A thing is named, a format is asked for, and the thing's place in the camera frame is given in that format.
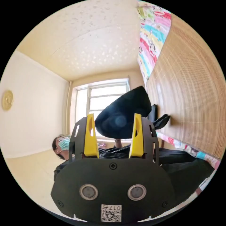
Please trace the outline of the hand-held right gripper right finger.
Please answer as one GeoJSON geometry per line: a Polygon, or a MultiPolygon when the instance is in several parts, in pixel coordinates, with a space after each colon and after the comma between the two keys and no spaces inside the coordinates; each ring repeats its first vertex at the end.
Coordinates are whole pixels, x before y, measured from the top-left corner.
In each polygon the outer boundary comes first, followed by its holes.
{"type": "Polygon", "coordinates": [[[143,145],[143,129],[142,129],[142,118],[140,114],[134,114],[132,140],[129,151],[129,158],[142,157],[144,154],[143,145]]]}

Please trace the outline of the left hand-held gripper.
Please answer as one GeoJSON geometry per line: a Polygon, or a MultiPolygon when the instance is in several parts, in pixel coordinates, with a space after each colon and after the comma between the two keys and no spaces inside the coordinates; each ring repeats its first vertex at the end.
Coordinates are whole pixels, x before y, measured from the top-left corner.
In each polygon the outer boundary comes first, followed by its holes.
{"type": "Polygon", "coordinates": [[[157,105],[151,105],[145,88],[139,86],[103,109],[95,119],[95,128],[108,138],[131,139],[135,113],[151,121],[155,130],[164,128],[170,119],[168,114],[157,117],[157,105]]]}

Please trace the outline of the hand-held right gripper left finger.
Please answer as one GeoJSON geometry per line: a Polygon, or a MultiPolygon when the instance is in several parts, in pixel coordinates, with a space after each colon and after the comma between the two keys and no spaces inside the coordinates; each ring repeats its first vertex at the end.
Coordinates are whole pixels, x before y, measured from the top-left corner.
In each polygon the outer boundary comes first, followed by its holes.
{"type": "Polygon", "coordinates": [[[85,128],[84,155],[99,158],[97,138],[95,134],[94,114],[88,114],[85,128]]]}

